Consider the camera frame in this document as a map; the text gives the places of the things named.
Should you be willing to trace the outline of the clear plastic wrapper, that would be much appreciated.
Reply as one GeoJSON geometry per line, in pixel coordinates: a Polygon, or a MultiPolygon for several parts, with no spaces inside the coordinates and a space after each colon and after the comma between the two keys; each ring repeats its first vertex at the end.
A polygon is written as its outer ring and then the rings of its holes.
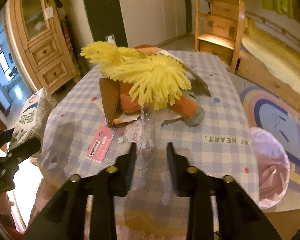
{"type": "Polygon", "coordinates": [[[137,143],[137,162],[140,171],[145,170],[157,153],[156,123],[153,105],[141,107],[142,135],[137,143]]]}

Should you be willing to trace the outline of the white green milk carton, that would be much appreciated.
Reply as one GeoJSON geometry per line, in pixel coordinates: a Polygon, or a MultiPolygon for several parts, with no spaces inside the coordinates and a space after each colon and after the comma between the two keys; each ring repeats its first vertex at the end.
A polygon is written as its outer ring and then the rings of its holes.
{"type": "Polygon", "coordinates": [[[56,105],[57,101],[44,87],[30,96],[14,127],[9,150],[31,138],[42,142],[48,117],[56,105]]]}

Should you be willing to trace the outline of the white wardrobe with round holes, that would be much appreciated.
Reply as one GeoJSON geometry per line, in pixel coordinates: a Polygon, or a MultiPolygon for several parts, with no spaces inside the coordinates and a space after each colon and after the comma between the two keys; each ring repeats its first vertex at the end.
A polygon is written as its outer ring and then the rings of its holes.
{"type": "Polygon", "coordinates": [[[129,47],[186,34],[186,0],[119,0],[129,47]]]}

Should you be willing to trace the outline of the blue checkered tablecloth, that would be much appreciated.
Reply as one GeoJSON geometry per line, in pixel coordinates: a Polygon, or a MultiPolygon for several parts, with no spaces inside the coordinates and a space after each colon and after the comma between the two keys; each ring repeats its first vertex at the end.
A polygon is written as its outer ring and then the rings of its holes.
{"type": "Polygon", "coordinates": [[[105,117],[100,99],[99,66],[94,67],[51,112],[36,163],[44,179],[60,187],[71,175],[89,177],[113,165],[131,142],[138,146],[132,187],[115,199],[116,224],[158,237],[184,237],[189,199],[176,196],[167,163],[169,142],[191,165],[209,176],[231,175],[254,200],[259,200],[257,161],[247,117],[226,65],[215,55],[173,51],[207,84],[206,96],[195,92],[205,112],[203,122],[191,127],[183,119],[167,120],[163,113],[115,129],[104,160],[89,157],[105,117]]]}

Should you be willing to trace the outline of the wooden bunk bed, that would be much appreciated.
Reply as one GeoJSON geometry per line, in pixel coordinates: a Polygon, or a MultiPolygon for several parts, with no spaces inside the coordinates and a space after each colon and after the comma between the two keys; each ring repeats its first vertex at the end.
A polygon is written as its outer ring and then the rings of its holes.
{"type": "Polygon", "coordinates": [[[277,95],[300,113],[300,3],[293,18],[245,0],[242,50],[237,74],[277,95]]]}

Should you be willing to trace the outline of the pink paper label card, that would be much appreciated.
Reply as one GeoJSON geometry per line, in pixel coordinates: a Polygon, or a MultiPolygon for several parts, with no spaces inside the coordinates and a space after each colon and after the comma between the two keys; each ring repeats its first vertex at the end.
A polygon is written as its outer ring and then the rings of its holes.
{"type": "Polygon", "coordinates": [[[106,120],[103,120],[90,144],[86,158],[101,164],[109,150],[115,135],[115,129],[109,128],[106,120]]]}

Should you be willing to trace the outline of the pink bagged trash bin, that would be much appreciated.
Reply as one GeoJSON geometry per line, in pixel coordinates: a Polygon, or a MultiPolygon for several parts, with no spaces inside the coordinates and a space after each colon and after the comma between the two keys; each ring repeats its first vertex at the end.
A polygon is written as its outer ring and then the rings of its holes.
{"type": "Polygon", "coordinates": [[[277,205],[285,196],[290,180],[290,161],[281,143],[258,127],[250,129],[257,160],[261,209],[277,205]]]}

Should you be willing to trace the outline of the wooden glass door cabinet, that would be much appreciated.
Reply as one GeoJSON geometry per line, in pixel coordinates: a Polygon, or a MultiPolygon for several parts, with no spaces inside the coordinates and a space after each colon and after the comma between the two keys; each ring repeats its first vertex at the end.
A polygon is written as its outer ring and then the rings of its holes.
{"type": "Polygon", "coordinates": [[[8,0],[3,22],[11,54],[28,89],[50,94],[81,79],[55,0],[8,0]]]}

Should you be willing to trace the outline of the rainbow round rug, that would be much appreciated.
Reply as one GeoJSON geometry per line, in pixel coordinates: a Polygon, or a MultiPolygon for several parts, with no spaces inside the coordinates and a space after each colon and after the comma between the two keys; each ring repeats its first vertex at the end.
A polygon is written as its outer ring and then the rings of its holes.
{"type": "Polygon", "coordinates": [[[271,92],[251,86],[239,95],[251,127],[271,133],[291,164],[289,188],[300,193],[300,113],[271,92]]]}

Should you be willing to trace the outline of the brown cardboard packaging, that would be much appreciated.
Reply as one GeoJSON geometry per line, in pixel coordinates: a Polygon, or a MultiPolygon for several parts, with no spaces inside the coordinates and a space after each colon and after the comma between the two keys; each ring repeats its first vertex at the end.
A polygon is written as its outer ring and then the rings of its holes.
{"type": "Polygon", "coordinates": [[[108,127],[114,126],[114,120],[119,117],[119,82],[110,78],[99,80],[104,115],[108,127]]]}

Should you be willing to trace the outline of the wooden stair drawers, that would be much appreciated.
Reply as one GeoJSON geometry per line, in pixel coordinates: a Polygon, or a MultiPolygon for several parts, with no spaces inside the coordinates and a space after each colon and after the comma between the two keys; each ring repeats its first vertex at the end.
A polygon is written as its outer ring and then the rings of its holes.
{"type": "Polygon", "coordinates": [[[194,50],[216,55],[234,73],[245,20],[245,0],[195,0],[194,50]]]}

